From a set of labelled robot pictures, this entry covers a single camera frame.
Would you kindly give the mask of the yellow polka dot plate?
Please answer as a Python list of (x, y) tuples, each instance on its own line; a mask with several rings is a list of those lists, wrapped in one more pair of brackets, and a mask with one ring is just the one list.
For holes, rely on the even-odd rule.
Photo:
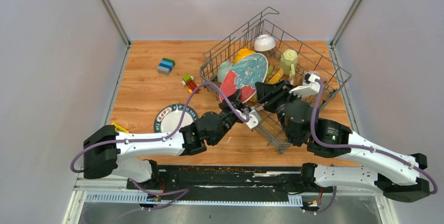
[(268, 84), (275, 84), (279, 82), (284, 75), (283, 69), (279, 69), (268, 81)]

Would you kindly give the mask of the red teal flower plate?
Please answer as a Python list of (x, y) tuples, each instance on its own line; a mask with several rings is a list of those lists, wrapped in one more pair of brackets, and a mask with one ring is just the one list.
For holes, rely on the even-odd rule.
[(257, 92), (256, 82), (263, 82), (267, 76), (269, 63), (267, 57), (262, 53), (253, 53), (241, 59), (227, 73), (223, 80), (219, 99), (233, 95), (240, 91), (239, 100), (242, 103), (249, 101)]

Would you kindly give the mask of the pale yellow mug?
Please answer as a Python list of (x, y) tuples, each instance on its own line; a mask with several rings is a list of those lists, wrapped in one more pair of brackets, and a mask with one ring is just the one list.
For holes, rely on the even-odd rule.
[(283, 73), (292, 80), (295, 76), (295, 69), (297, 67), (298, 55), (295, 50), (287, 49), (281, 56), (280, 67)]

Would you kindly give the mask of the pale green bowl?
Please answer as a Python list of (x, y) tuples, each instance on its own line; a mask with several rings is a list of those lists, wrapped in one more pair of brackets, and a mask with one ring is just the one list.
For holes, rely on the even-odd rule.
[(226, 75), (233, 68), (234, 65), (235, 65), (234, 63), (231, 63), (229, 61), (222, 62), (218, 67), (217, 81), (222, 83)]

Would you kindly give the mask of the white bowl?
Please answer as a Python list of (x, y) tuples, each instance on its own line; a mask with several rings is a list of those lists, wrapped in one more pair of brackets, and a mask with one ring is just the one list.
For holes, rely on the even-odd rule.
[(265, 52), (276, 47), (274, 38), (268, 34), (259, 35), (254, 40), (254, 50), (258, 52)]

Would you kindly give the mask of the yellow bowl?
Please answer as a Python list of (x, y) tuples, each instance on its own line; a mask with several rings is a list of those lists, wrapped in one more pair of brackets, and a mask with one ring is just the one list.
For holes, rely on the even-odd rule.
[(237, 64), (239, 61), (241, 61), (243, 58), (245, 58), (245, 57), (247, 57), (247, 56), (249, 56), (249, 55), (251, 55), (251, 54), (254, 54), (255, 53), (255, 51), (253, 51), (253, 50), (251, 50), (251, 49), (248, 49), (248, 48), (242, 48), (242, 49), (240, 49), (237, 53), (236, 53), (236, 55), (235, 55), (235, 58), (234, 58), (234, 64)]

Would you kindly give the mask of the white plate dark lettered rim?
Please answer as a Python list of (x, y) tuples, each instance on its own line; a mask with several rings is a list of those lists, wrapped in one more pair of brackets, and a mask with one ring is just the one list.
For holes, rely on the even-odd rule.
[(156, 115), (153, 123), (154, 132), (172, 132), (178, 126), (183, 113), (184, 117), (180, 127), (190, 125), (198, 119), (198, 114), (192, 107), (185, 108), (184, 104), (171, 104)]

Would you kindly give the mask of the green polka dot plate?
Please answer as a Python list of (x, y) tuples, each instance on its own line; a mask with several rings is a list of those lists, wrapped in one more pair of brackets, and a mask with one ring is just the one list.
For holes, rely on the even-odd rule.
[(269, 66), (267, 70), (267, 76), (271, 75), (273, 73), (274, 66)]

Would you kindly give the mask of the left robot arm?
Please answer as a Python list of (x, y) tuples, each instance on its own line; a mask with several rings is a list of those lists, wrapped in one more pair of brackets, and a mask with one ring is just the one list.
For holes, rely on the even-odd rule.
[(155, 161), (141, 156), (196, 155), (207, 151), (230, 131), (236, 123), (253, 121), (251, 110), (236, 91), (219, 104), (220, 113), (209, 111), (184, 127), (165, 133), (118, 133), (113, 125), (105, 125), (83, 142), (83, 176), (88, 180), (116, 175), (142, 183), (148, 189), (160, 184)]

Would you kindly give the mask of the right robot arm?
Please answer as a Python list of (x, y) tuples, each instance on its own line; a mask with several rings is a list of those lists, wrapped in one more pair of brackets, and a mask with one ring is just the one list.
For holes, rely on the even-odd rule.
[(276, 84), (256, 82), (258, 101), (265, 111), (276, 114), (286, 140), (322, 158), (338, 158), (356, 163), (355, 167), (331, 167), (306, 163), (299, 176), (300, 187), (350, 186), (381, 192), (383, 196), (413, 203), (438, 191), (437, 183), (426, 172), (424, 154), (400, 154), (377, 145), (351, 128), (319, 116), (318, 105), (324, 90), (320, 79), (307, 86), (288, 81)]

